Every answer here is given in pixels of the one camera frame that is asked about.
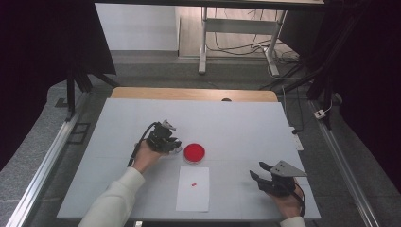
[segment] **red lid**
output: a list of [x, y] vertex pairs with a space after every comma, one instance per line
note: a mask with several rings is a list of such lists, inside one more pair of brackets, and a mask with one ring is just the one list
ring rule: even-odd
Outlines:
[[204, 148], [199, 144], [190, 144], [183, 150], [183, 156], [190, 163], [197, 163], [204, 157]]

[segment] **person's hand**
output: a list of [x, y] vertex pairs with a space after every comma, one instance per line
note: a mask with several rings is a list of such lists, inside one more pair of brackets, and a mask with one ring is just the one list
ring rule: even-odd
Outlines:
[[[301, 188], [295, 184], [295, 193], [302, 198], [304, 195]], [[290, 195], [287, 197], [275, 197], [272, 194], [268, 194], [278, 206], [280, 213], [284, 219], [299, 217], [301, 214], [301, 204], [295, 199], [294, 196]]]
[[163, 155], [166, 154], [153, 151], [148, 145], [147, 141], [144, 140], [140, 144], [140, 148], [136, 153], [132, 167], [138, 170], [140, 173], [144, 173], [148, 167], [155, 164]]

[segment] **wooden edge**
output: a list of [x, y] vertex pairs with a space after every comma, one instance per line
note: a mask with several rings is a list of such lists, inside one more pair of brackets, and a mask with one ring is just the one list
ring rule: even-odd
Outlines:
[[272, 91], [145, 88], [145, 87], [117, 87], [113, 89], [111, 98], [203, 100], [203, 101], [221, 101], [223, 98], [229, 98], [232, 101], [242, 101], [242, 102], [278, 101], [277, 95]]

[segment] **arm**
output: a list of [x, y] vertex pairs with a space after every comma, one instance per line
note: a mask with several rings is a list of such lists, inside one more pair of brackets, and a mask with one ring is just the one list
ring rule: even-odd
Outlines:
[[135, 193], [145, 182], [142, 173], [161, 156], [162, 154], [152, 151], [143, 141], [133, 165], [95, 200], [79, 226], [124, 226], [135, 203]]
[[[301, 198], [304, 196], [298, 185], [295, 188], [295, 193]], [[301, 205], [293, 196], [275, 197], [271, 194], [268, 195], [274, 200], [284, 218], [280, 222], [281, 227], [305, 227], [304, 219], [300, 217]]]

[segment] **white paper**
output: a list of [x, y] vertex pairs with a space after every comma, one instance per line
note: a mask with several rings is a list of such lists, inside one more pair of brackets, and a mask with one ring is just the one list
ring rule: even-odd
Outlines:
[[180, 168], [177, 211], [209, 211], [209, 168]]

